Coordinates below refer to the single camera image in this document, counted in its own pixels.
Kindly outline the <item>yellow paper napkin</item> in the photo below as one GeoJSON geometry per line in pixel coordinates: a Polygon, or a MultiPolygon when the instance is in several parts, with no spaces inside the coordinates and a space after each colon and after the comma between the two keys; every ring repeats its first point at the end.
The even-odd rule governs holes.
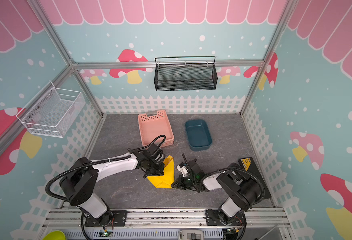
{"type": "Polygon", "coordinates": [[[147,179],[158,189],[171,189],[171,185],[175,182],[174,158],[169,155],[163,163],[165,164],[164,175],[147,177],[147,179]]]}

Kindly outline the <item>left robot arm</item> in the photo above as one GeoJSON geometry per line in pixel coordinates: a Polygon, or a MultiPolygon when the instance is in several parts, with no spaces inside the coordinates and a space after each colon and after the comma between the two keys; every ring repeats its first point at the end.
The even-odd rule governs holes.
{"type": "Polygon", "coordinates": [[[156,137],[150,144],[128,149],[126,154],[90,161],[83,157],[72,167],[53,177],[45,186],[45,192],[52,198],[70,203],[82,211],[83,216],[99,226],[110,225],[114,214],[108,204],[94,191],[96,183],[125,171],[141,170],[144,178],[164,175],[166,158],[161,145],[166,136],[156,137]]]}

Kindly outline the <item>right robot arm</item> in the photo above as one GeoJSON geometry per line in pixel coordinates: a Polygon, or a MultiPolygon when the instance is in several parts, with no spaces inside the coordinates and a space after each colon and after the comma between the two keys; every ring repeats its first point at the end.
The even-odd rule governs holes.
{"type": "Polygon", "coordinates": [[[271,197],[253,159],[241,158],[228,167],[204,173],[197,160],[184,160],[177,167],[181,173],[171,185],[174,189],[211,192],[222,189],[228,198],[217,209],[205,212],[208,226],[245,226],[245,212],[271,197]]]}

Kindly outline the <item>pink perforated plastic basket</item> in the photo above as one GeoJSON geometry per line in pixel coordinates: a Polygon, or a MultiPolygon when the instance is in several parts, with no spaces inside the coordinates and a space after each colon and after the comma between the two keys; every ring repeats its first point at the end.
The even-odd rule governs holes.
{"type": "Polygon", "coordinates": [[[165,110],[157,110],[138,115],[139,130],[142,145],[149,145],[156,137],[165,135],[166,139],[162,147],[168,147],[174,144],[174,134],[165,110]]]}

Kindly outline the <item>dark teal plastic tray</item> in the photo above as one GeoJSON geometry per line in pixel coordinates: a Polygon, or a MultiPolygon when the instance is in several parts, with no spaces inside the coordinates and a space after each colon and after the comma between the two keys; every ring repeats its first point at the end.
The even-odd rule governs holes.
{"type": "Polygon", "coordinates": [[[189,120],[185,123],[187,139],[192,151],[204,151],[213,143],[208,125],[202,119],[189,120]]]}

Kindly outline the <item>black yellow flat device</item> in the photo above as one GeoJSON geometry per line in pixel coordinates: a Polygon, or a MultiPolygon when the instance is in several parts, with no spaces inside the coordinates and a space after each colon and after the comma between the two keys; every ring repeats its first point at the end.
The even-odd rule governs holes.
{"type": "Polygon", "coordinates": [[[249,173],[252,173],[253,175],[255,175],[262,183],[264,189],[265,189],[265,196],[264,196],[264,200],[266,199],[270,199],[271,198],[271,194],[268,190],[268,187],[263,179],[263,176],[261,174],[261,172],[259,171],[255,161],[253,160],[252,157],[247,157],[247,158],[240,158],[238,160],[239,165],[245,170],[248,171],[249,173]]]}

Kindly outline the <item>green round object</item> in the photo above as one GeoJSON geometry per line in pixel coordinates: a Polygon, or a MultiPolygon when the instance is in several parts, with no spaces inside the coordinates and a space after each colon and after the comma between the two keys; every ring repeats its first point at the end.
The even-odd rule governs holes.
{"type": "Polygon", "coordinates": [[[67,240],[67,238],[62,231],[53,231],[44,236],[42,240],[67,240]]]}

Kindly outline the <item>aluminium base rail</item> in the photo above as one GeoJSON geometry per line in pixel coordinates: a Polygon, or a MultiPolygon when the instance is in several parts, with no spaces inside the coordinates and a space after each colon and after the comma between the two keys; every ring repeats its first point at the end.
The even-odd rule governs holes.
{"type": "MultiPolygon", "coordinates": [[[[220,223],[211,225],[206,209],[128,209],[113,210],[115,221],[107,227],[110,235],[103,235],[103,228],[95,222],[84,227],[86,234],[95,240],[129,240],[129,239],[175,239],[182,230],[192,232],[200,230],[204,239],[222,239],[227,226],[220,223]]],[[[244,224],[245,240],[293,240],[293,230],[282,208],[253,208],[244,213],[245,219],[236,220],[244,224]]],[[[81,211],[65,207],[48,213],[38,240],[54,231],[62,231],[68,240],[82,240],[81,211]]]]}

